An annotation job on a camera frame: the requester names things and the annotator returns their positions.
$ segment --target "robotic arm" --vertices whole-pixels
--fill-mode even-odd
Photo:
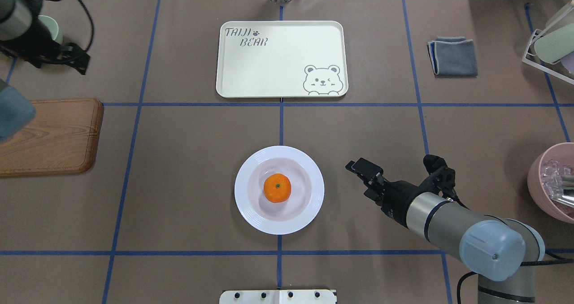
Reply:
[[[49,30],[38,19],[43,0],[0,0],[0,51],[28,61],[37,68],[42,63],[69,65],[85,75],[90,62],[87,51],[94,37],[94,23],[82,0],[78,2],[92,27],[90,44],[85,50],[75,43],[60,45],[52,40]]]
[[[361,178],[365,196],[389,218],[479,274],[480,304],[533,303],[534,267],[521,264],[543,258],[540,234],[516,220],[468,210],[454,190],[455,171],[445,160],[426,155],[423,163],[429,177],[419,186],[390,182],[381,167],[363,158],[349,162],[346,169]]]

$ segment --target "plate rim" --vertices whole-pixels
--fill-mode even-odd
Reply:
[[[294,152],[295,154],[298,154],[302,157],[305,157],[305,159],[307,161],[309,161],[309,163],[307,165],[304,165],[304,166],[301,165],[301,167],[303,167],[303,170],[305,170],[307,172],[307,174],[309,174],[310,177],[313,177],[313,176],[310,175],[309,170],[316,171],[318,173],[318,175],[315,175],[315,177],[312,178],[312,186],[313,186],[313,183],[316,185],[317,193],[314,194],[312,192],[309,204],[307,205],[307,208],[303,210],[303,212],[301,212],[299,215],[295,216],[294,218],[287,220],[287,222],[295,223],[295,222],[297,222],[297,219],[299,219],[299,223],[294,224],[294,225],[287,225],[287,228],[278,228],[275,226],[275,225],[284,225],[285,221],[279,223],[278,221],[273,221],[273,220],[269,220],[267,218],[264,218],[260,214],[255,212],[253,210],[253,207],[251,206],[250,202],[248,201],[247,192],[246,192],[246,190],[244,190],[244,188],[246,188],[246,185],[247,185],[246,176],[251,175],[251,173],[252,173],[252,172],[246,172],[246,171],[248,171],[247,167],[261,153],[275,151],[276,149]],[[237,176],[235,178],[235,183],[234,183],[235,204],[236,204],[241,216],[252,227],[258,229],[261,232],[269,233],[270,235],[287,235],[289,233],[297,232],[297,231],[305,228],[307,225],[309,225],[317,217],[317,214],[322,207],[324,195],[325,195],[325,182],[324,182],[324,179],[322,177],[321,170],[319,169],[319,167],[317,166],[315,161],[309,155],[307,155],[305,152],[300,151],[297,148],[285,146],[285,145],[274,145],[274,146],[265,147],[263,149],[258,150],[255,153],[253,153],[252,155],[250,155],[250,157],[248,157],[246,159],[246,161],[244,161],[244,163],[241,165],[241,167],[237,173]],[[255,213],[256,217],[253,218],[253,217],[248,215],[251,213]],[[267,223],[267,224],[271,223],[273,226],[271,226],[271,227],[265,226],[265,223]]]

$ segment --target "gray cloth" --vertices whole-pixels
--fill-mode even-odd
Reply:
[[[478,64],[474,41],[463,36],[446,38],[437,36],[428,42],[430,62],[436,75],[447,77],[476,77]]]

